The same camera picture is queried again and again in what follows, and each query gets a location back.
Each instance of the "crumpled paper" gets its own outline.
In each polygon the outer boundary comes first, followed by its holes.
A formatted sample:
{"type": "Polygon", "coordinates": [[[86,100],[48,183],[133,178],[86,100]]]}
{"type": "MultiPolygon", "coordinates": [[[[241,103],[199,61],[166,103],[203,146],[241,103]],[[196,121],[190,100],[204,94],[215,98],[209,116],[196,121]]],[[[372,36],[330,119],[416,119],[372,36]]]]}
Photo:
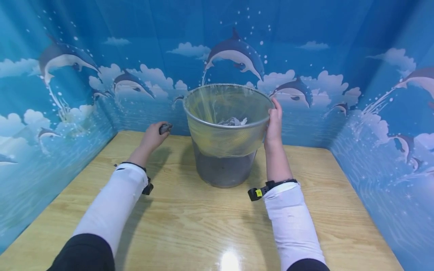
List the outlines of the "crumpled paper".
{"type": "Polygon", "coordinates": [[[245,125],[246,123],[247,123],[247,118],[244,118],[242,121],[240,121],[236,117],[231,117],[230,119],[221,121],[218,124],[224,126],[241,126],[241,125],[245,125]]]}

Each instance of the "black wrist strap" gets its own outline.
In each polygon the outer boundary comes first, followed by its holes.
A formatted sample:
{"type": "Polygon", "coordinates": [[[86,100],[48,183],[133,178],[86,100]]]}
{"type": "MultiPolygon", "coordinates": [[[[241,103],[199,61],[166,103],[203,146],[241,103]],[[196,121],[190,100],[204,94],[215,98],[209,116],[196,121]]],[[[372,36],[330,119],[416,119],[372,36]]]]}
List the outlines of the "black wrist strap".
{"type": "Polygon", "coordinates": [[[247,193],[249,194],[251,201],[257,201],[261,199],[268,191],[270,191],[272,188],[279,186],[284,183],[298,183],[296,179],[288,179],[286,181],[281,182],[275,182],[275,181],[268,181],[265,183],[265,186],[263,188],[257,189],[252,188],[247,193]]]}
{"type": "MultiPolygon", "coordinates": [[[[138,167],[140,167],[141,169],[143,169],[146,173],[146,168],[145,167],[141,167],[137,164],[131,163],[131,162],[122,162],[121,164],[133,164],[136,165],[138,167]]],[[[149,195],[151,193],[151,191],[154,189],[154,185],[151,183],[151,178],[149,178],[149,176],[146,174],[146,176],[148,177],[148,185],[145,187],[145,189],[143,189],[143,191],[141,192],[143,195],[149,195]]]]}

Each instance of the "table surface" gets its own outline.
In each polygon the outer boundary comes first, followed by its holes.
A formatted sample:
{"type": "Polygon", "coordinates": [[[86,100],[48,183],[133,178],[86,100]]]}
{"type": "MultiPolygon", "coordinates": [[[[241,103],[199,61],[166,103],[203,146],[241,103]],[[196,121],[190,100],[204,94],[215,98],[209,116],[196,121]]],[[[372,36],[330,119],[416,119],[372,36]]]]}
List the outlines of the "table surface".
{"type": "MultiPolygon", "coordinates": [[[[46,270],[142,133],[120,132],[0,256],[1,270],[46,270]]],[[[331,270],[402,270],[333,155],[285,146],[331,270]]],[[[170,136],[147,165],[155,188],[135,206],[116,270],[280,270],[271,222],[247,190],[266,181],[258,150],[250,178],[221,189],[202,181],[190,137],[170,136]]]]}

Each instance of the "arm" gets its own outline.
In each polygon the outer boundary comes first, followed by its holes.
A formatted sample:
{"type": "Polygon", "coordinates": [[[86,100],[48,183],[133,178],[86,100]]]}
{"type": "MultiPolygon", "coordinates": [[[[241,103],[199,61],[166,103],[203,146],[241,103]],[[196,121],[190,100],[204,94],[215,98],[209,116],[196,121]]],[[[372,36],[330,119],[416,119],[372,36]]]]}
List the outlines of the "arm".
{"type": "Polygon", "coordinates": [[[115,270],[114,255],[122,230],[148,185],[146,163],[152,152],[169,136],[169,132],[163,135],[158,132],[164,123],[149,126],[130,158],[116,167],[49,271],[115,270]]]}
{"type": "MultiPolygon", "coordinates": [[[[293,178],[282,144],[282,108],[273,99],[265,138],[267,179],[293,178]]],[[[263,197],[279,252],[282,271],[328,271],[315,227],[298,183],[284,183],[263,197]]]]}

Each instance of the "metal mesh trash can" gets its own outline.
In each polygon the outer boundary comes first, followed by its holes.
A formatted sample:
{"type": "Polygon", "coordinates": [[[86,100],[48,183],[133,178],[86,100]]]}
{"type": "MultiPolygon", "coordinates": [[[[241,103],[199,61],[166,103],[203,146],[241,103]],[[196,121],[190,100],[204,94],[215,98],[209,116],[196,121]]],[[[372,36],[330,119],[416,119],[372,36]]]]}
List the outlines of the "metal mesh trash can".
{"type": "Polygon", "coordinates": [[[270,98],[241,85],[205,85],[184,99],[196,169],[212,186],[244,182],[269,120],[270,98]]]}

